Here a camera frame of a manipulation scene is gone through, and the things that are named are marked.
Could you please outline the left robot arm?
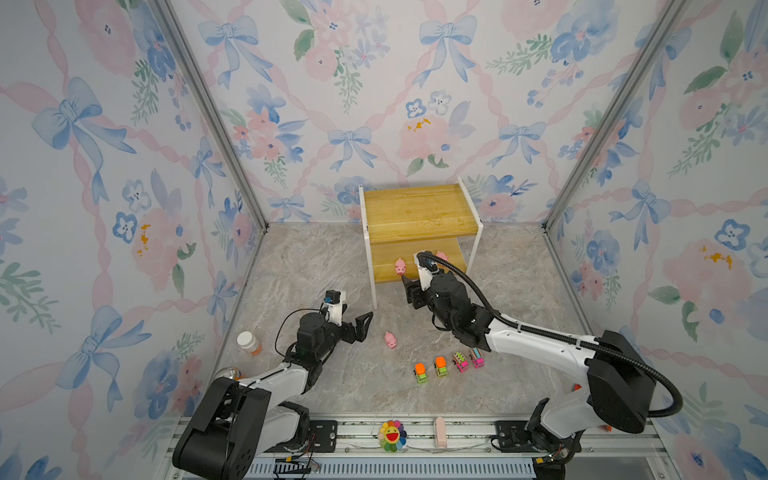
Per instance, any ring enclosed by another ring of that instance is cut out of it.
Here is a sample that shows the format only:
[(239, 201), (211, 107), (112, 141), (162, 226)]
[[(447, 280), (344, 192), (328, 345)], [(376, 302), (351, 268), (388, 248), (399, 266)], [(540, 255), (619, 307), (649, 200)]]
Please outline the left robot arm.
[(339, 342), (357, 341), (345, 322), (344, 300), (331, 291), (307, 309), (297, 340), (274, 369), (234, 380), (216, 378), (195, 410), (172, 455), (175, 468), (204, 479), (242, 479), (255, 456), (280, 444), (308, 442), (308, 410), (291, 399), (308, 392)]

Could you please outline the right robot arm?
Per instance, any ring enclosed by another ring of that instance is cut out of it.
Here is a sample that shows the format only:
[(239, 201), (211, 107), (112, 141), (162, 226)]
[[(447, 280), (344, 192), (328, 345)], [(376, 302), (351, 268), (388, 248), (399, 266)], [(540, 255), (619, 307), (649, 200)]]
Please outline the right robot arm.
[(650, 406), (658, 372), (614, 331), (600, 337), (576, 336), (514, 320), (491, 308), (464, 274), (438, 270), (417, 280), (403, 278), (406, 301), (426, 307), (434, 325), (473, 351), (512, 354), (559, 370), (578, 384), (561, 397), (539, 401), (531, 417), (512, 434), (499, 434), (501, 451), (548, 452), (574, 449), (578, 435), (598, 426), (624, 433), (644, 431), (655, 415)]

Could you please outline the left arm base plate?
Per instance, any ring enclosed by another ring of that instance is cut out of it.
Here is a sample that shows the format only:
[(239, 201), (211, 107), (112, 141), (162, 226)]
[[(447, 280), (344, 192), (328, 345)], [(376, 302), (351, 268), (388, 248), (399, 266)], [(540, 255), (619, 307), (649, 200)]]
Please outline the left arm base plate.
[(292, 453), (334, 453), (338, 426), (336, 420), (301, 421), (293, 437), (282, 443), (278, 450)]

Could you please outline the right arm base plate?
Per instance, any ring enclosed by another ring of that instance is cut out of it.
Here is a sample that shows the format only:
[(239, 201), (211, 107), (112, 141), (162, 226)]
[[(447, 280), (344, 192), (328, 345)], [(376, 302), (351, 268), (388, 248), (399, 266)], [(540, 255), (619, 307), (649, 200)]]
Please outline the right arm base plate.
[(498, 420), (494, 422), (492, 446), (502, 453), (541, 453), (548, 455), (559, 452), (567, 455), (571, 451), (582, 451), (580, 441), (572, 435), (558, 439), (543, 429), (530, 432), (523, 420)]

